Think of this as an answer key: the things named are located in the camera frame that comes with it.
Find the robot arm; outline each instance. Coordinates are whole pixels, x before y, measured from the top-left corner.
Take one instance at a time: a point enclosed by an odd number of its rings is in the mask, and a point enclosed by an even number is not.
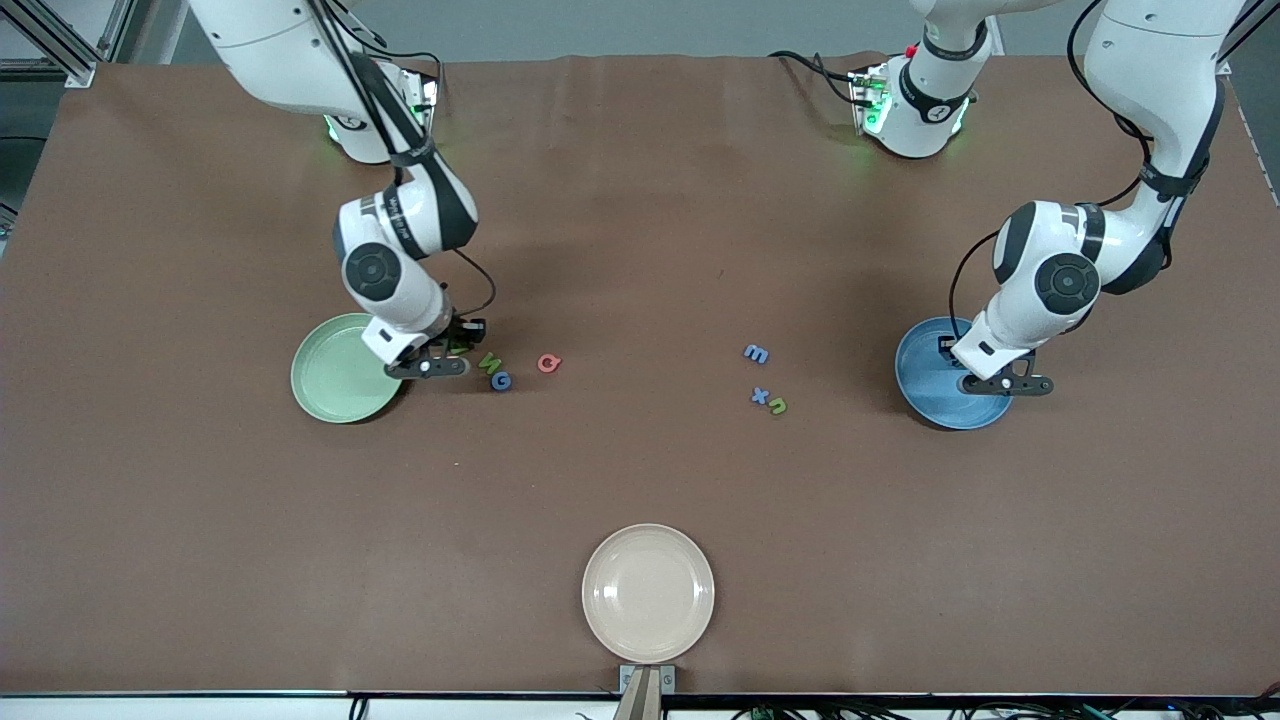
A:
[[[911,0],[924,15],[924,37],[890,61],[869,68],[855,96],[858,128],[905,158],[927,158],[960,131],[969,91],[991,56],[987,17],[1023,13],[1061,0]]]
[[[397,182],[338,213],[333,242],[343,283],[374,315],[364,340],[389,373],[413,364],[412,377],[461,374],[466,364],[456,357],[416,365],[417,351],[440,336],[479,342],[484,323],[457,318],[417,261],[471,240],[475,200],[406,102],[406,76],[344,37],[325,1],[191,0],[191,9],[250,95],[293,113],[332,117],[348,155],[397,168]],[[411,179],[401,184],[403,170]]]
[[[1167,266],[1183,202],[1208,164],[1222,114],[1216,60],[1243,0],[1110,0],[1085,54],[1098,97],[1155,138],[1137,197],[1120,211],[1028,202],[1005,220],[993,254],[1000,291],[951,348],[980,380],[1011,395],[1009,365],[1076,324],[1100,292],[1124,295]]]

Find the white plate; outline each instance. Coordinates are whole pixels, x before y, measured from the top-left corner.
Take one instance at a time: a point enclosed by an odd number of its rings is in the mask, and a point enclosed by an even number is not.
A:
[[[586,624],[604,647],[631,662],[666,662],[694,647],[714,602],[707,556],[666,525],[613,533],[582,574]]]

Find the blue plate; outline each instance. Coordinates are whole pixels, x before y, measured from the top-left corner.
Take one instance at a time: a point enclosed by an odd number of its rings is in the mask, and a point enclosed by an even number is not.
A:
[[[973,323],[956,318],[956,325],[964,334]],[[897,387],[931,423],[952,430],[986,428],[1009,411],[1014,398],[960,392],[960,380],[969,370],[951,365],[938,352],[938,338],[950,334],[950,318],[932,318],[908,331],[893,361]]]

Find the table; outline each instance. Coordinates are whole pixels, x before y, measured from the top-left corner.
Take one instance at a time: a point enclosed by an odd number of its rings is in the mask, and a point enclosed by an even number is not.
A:
[[[67,95],[0,263],[0,689],[612,687],[579,583],[639,521],[716,571],[684,691],[1275,679],[1280,214],[1234,104],[1172,269],[1042,351],[1052,396],[951,433],[899,396],[901,334],[1018,205],[1138,168],[1061,60],[992,60],[922,161],[778,60],[448,81],[436,133],[515,388],[421,383],[351,427],[297,407],[289,361],[355,309],[329,231],[389,170],[221,68],[106,65]]]

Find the black cable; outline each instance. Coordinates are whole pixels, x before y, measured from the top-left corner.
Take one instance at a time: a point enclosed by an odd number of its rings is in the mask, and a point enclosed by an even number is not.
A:
[[[859,108],[870,108],[872,106],[872,104],[869,101],[867,101],[867,100],[856,100],[856,99],[850,97],[849,95],[845,95],[844,92],[841,92],[840,88],[836,87],[836,82],[835,81],[838,79],[841,82],[849,82],[849,73],[837,73],[837,72],[828,70],[827,65],[824,65],[823,61],[822,61],[822,55],[819,55],[818,53],[813,54],[813,60],[809,60],[808,58],[804,58],[803,55],[800,55],[797,53],[792,53],[790,50],[778,50],[777,53],[769,53],[768,56],[769,58],[780,58],[780,59],[783,59],[783,60],[795,60],[795,61],[800,63],[801,65],[804,65],[805,68],[808,68],[808,69],[818,73],[819,76],[822,76],[823,79],[827,81],[827,86],[831,87],[831,91],[835,92],[837,97],[840,97],[845,102],[849,102],[850,105],[856,105]],[[870,68],[870,67],[872,65],[863,65],[860,68],[854,68],[854,69],[851,69],[849,72],[850,73],[860,73],[860,72],[863,72],[863,70],[865,70],[867,68]]]
[[[1106,715],[1107,717],[1115,717],[1116,715],[1120,715],[1121,712],[1124,712],[1125,710],[1128,710],[1129,706],[1133,705],[1133,703],[1135,703],[1135,702],[1138,702],[1138,698],[1130,697],[1129,700],[1125,701],[1124,705],[1121,705],[1120,707],[1112,710],[1111,712],[1105,712],[1103,715]]]
[[[1231,53],[1235,53],[1235,49],[1239,47],[1242,42],[1244,42],[1245,40],[1248,40],[1249,36],[1254,33],[1254,31],[1257,31],[1260,27],[1262,27],[1262,23],[1267,22],[1267,19],[1271,15],[1276,14],[1276,10],[1280,10],[1280,4],[1272,5],[1271,9],[1267,10],[1267,14],[1262,15],[1261,20],[1253,23],[1253,26],[1249,29],[1244,31],[1244,35],[1242,35],[1239,38],[1236,38],[1236,41],[1230,47],[1226,49],[1226,53],[1222,53],[1222,55],[1219,56],[1217,61],[1221,63],[1221,61],[1226,60],[1226,58]]]
[[[813,63],[813,60],[805,58],[804,55],[800,55],[799,53],[792,53],[790,50],[778,50],[777,53],[769,53],[767,56],[768,58],[782,58],[782,59],[786,59],[786,60],[795,60],[795,61],[800,63],[801,65],[809,68],[810,70],[813,70],[815,73],[819,73],[819,74],[824,74],[824,76],[829,77],[831,79],[841,79],[841,81],[846,81],[846,82],[849,81],[849,76],[847,74],[840,74],[840,73],[828,70],[827,68],[824,68],[822,65],[815,65]],[[852,70],[849,70],[849,72],[856,73],[859,70],[865,70],[869,67],[870,65],[867,65],[865,68],[854,68]]]
[[[1229,31],[1226,31],[1226,32],[1228,32],[1228,33],[1230,33],[1230,32],[1231,32],[1231,31],[1234,31],[1235,28],[1238,28],[1238,27],[1240,27],[1242,24],[1244,24],[1244,20],[1249,19],[1249,15],[1252,15],[1252,14],[1253,14],[1253,10],[1257,10],[1258,8],[1261,8],[1261,6],[1262,6],[1262,4],[1263,4],[1263,3],[1266,3],[1266,1],[1267,1],[1267,0],[1254,0],[1254,1],[1253,1],[1253,4],[1252,4],[1252,5],[1249,5],[1249,9],[1248,9],[1248,10],[1245,10],[1245,12],[1240,13],[1240,17],[1239,17],[1239,18],[1235,18],[1235,22],[1234,22],[1234,23],[1231,23],[1231,29],[1229,29]]]
[[[1084,10],[1079,14],[1079,17],[1075,18],[1075,22],[1071,24],[1071,31],[1066,33],[1066,63],[1071,67],[1071,74],[1075,76],[1075,79],[1076,82],[1080,83],[1080,87],[1083,87],[1085,92],[1089,94],[1089,97],[1093,97],[1098,102],[1098,105],[1106,108],[1106,110],[1115,117],[1116,124],[1120,126],[1120,129],[1123,129],[1125,135],[1137,138],[1138,142],[1142,143],[1143,163],[1147,163],[1151,160],[1151,146],[1148,145],[1148,142],[1152,140],[1151,136],[1144,135],[1140,129],[1138,129],[1138,126],[1134,124],[1133,120],[1121,115],[1120,113],[1116,113],[1106,102],[1103,102],[1102,99],[1098,97],[1096,92],[1093,92],[1093,88],[1089,87],[1089,81],[1084,77],[1084,72],[1080,69],[1080,64],[1075,60],[1075,37],[1080,33],[1080,26],[1084,24],[1084,18],[1089,17],[1089,13],[1092,13],[1093,9],[1097,8],[1098,4],[1101,3],[1102,0],[1093,0],[1092,3],[1089,3],[1084,8]]]
[[[909,720],[908,717],[899,715],[888,710],[887,707],[879,705],[870,705],[867,702],[831,702],[831,707],[836,708],[836,716],[841,717],[841,712],[852,712],[861,720]]]
[[[856,105],[858,108],[870,108],[870,106],[873,106],[873,104],[872,104],[870,100],[858,100],[855,97],[850,97],[849,95],[845,95],[844,92],[841,92],[840,88],[836,87],[836,81],[831,79],[832,73],[829,70],[827,70],[826,65],[822,64],[822,55],[814,53],[813,54],[813,61],[818,65],[818,72],[822,73],[822,79],[827,81],[827,87],[829,87],[831,91],[836,94],[836,97],[840,97],[841,100],[844,100],[845,102],[849,102],[850,105]],[[849,76],[845,76],[844,79],[845,79],[845,82],[849,82]]]
[[[1098,102],[1098,105],[1102,105],[1108,113],[1111,113],[1111,117],[1115,118],[1116,124],[1120,126],[1120,129],[1125,135],[1138,141],[1138,143],[1142,146],[1142,163],[1146,165],[1147,163],[1151,161],[1152,138],[1147,135],[1143,135],[1133,120],[1112,110],[1106,102],[1102,101],[1101,97],[1098,97],[1093,92],[1093,88],[1089,87],[1089,81],[1084,77],[1084,72],[1080,69],[1080,64],[1076,63],[1075,60],[1075,37],[1080,32],[1080,26],[1084,24],[1084,18],[1089,17],[1089,13],[1092,13],[1093,9],[1097,8],[1101,3],[1102,0],[1092,0],[1079,14],[1079,17],[1075,18],[1075,23],[1071,24],[1071,31],[1066,35],[1066,61],[1071,67],[1071,74],[1075,76],[1075,79],[1076,82],[1080,83],[1080,87],[1083,87],[1085,92],[1089,94],[1089,97],[1093,97]],[[1142,182],[1140,176],[1133,178],[1133,181],[1124,190],[1112,195],[1111,197],[1107,197],[1106,200],[1098,202],[1097,205],[1100,208],[1106,208],[1107,205],[1117,202],[1119,200],[1133,192],[1134,188],[1137,188],[1138,183],[1140,182]],[[973,254],[977,252],[979,247],[991,242],[991,240],[998,234],[1000,231],[996,231],[983,237],[978,242],[975,242],[973,247],[970,247],[969,251],[964,254],[964,258],[960,259],[960,264],[956,265],[955,275],[952,275],[951,278],[951,288],[947,291],[947,314],[951,318],[951,332],[955,333],[956,340],[960,338],[960,325],[956,323],[956,286],[960,284],[960,275],[964,273],[964,266],[969,261],[969,258],[973,258]]]
[[[351,10],[348,10],[346,5],[343,5],[338,0],[329,0],[329,1],[333,3],[334,5],[337,5],[338,9],[342,10],[344,15],[349,17],[352,20],[355,20],[357,23],[360,22],[360,19],[356,18],[356,15],[351,14]],[[342,24],[343,24],[343,27],[347,27],[347,23],[342,23]],[[360,38],[356,37],[355,35],[352,35],[353,32],[367,32],[369,35],[371,35],[374,37],[374,42],[376,42],[378,45],[381,45],[383,47],[387,47],[387,40],[384,40],[383,36],[380,36],[376,32],[369,29],[367,27],[361,27],[358,31],[356,28],[349,28],[349,27],[347,28],[347,35],[351,35],[351,37],[353,37],[353,38],[356,38],[358,41]]]
[[[351,707],[347,710],[347,720],[365,720],[369,715],[369,698],[356,696],[351,698]]]
[[[973,247],[969,249],[969,252],[965,252],[964,258],[960,259],[960,264],[956,265],[956,274],[951,277],[951,290],[947,291],[947,314],[951,316],[951,332],[955,333],[956,340],[960,340],[960,325],[956,324],[956,286],[960,284],[960,273],[964,272],[964,265],[969,261],[969,258],[973,258],[973,254],[977,252],[979,247],[991,242],[991,238],[997,234],[1000,234],[1000,231],[996,231],[975,242]],[[965,720],[973,720],[973,715]]]
[[[325,41],[329,44],[329,50],[333,53],[334,59],[342,67],[342,72],[347,76],[347,81],[351,83],[352,91],[355,91],[356,97],[360,100],[361,106],[365,109],[365,114],[369,115],[370,124],[378,132],[379,140],[387,147],[388,155],[396,154],[396,143],[392,142],[392,136],[387,131],[387,126],[383,124],[381,113],[378,111],[378,104],[374,102],[370,90],[365,87],[365,83],[360,81],[358,73],[351,61],[351,54],[343,45],[342,38],[333,32],[332,26],[347,27],[342,24],[338,19],[338,14],[334,13],[333,8],[329,5],[329,0],[308,0],[308,6],[312,13],[316,14],[316,24],[320,26],[321,32],[325,36]]]
[[[328,1],[337,4],[338,0],[328,0]],[[372,51],[379,53],[381,55],[387,55],[388,58],[428,58],[428,59],[430,59],[433,63],[435,63],[435,74],[440,78],[440,82],[444,82],[444,63],[440,61],[440,58],[435,53],[426,53],[426,51],[421,51],[421,53],[392,53],[390,50],[387,49],[385,45],[383,45],[381,47],[378,47],[375,45],[370,45],[369,41],[366,41],[364,37],[360,37],[358,35],[356,35],[356,32],[353,29],[351,29],[349,27],[347,27],[347,23],[338,20],[338,24],[342,26],[342,29],[346,31],[347,35],[351,36],[352,40],[355,40],[356,42],[361,44],[366,50],[372,50]]]
[[[488,270],[485,270],[484,268],[481,268],[480,264],[476,263],[475,260],[472,260],[471,256],[468,256],[466,252],[463,252],[461,250],[454,250],[454,252],[458,254],[458,258],[462,258],[463,260],[466,260],[467,264],[470,264],[481,275],[484,275],[484,279],[488,281],[488,283],[489,283],[489,299],[488,300],[485,300],[484,302],[481,302],[480,305],[477,305],[477,306],[475,306],[475,307],[472,307],[470,310],[463,310],[462,313],[457,313],[458,316],[466,318],[467,315],[470,315],[472,313],[479,313],[479,311],[484,310],[485,307],[493,305],[493,301],[497,300],[497,297],[498,297],[498,283],[495,283],[493,281],[493,275],[490,275]]]

